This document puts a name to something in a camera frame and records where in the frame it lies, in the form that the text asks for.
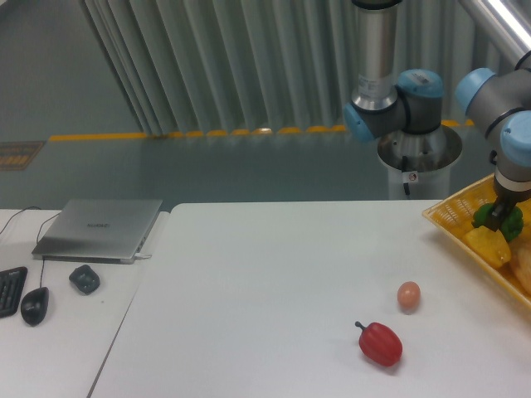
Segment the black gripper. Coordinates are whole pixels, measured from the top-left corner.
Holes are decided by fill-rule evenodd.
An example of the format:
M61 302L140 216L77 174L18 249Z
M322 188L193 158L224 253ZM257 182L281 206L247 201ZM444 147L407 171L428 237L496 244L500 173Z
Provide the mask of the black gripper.
M496 200L486 216L485 226L492 231L498 231L514 206L530 198L530 190L515 191L494 180L494 193Z

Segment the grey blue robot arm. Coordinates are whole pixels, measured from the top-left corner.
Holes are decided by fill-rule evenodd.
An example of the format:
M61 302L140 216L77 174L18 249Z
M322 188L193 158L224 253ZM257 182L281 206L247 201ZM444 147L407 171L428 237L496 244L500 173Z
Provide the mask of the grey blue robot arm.
M455 97L490 143L495 166L495 202L485 225L497 231L512 210L530 198L530 20L511 1L460 4L514 65L497 75L488 68L468 73ZM437 170L452 163L460 140L441 126L443 88L430 70L405 70L392 80L397 1L355 1L358 11L359 73L351 100L343 107L347 129L360 141L397 137L382 143L379 156L400 172L420 171L425 161Z

